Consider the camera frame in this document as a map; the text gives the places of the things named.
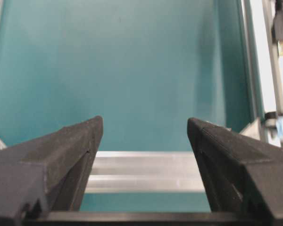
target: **teal background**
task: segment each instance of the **teal background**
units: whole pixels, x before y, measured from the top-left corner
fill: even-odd
[[[208,212],[205,193],[85,194],[81,211]]]
[[[250,108],[237,1],[5,0],[0,138],[14,145],[95,115],[102,151],[190,151],[189,117],[241,130]],[[111,208],[111,197],[86,195],[82,208],[150,210],[136,204],[160,195],[169,202],[151,210],[200,206],[187,194],[122,195]]]

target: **horizontal metal bar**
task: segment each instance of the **horizontal metal bar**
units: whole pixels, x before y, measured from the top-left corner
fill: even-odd
[[[193,152],[97,152],[86,193],[204,192]]]
[[[25,226],[35,225],[189,225],[244,226],[261,225],[250,216],[234,213],[107,213],[107,212],[51,212],[47,217],[26,220]]]

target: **teal wall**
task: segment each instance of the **teal wall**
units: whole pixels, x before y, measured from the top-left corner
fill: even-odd
[[[190,151],[189,117],[235,131],[249,123],[246,87],[236,0],[5,0],[0,138],[7,145],[101,115],[102,151]],[[160,195],[170,202],[157,211],[201,206],[188,195]],[[146,199],[134,197],[119,210]],[[84,209],[107,208],[101,200],[86,196]]]

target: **connector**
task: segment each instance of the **connector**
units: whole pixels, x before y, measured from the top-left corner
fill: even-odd
[[[275,11],[273,39],[278,45],[279,56],[283,56],[283,0],[276,0]]]

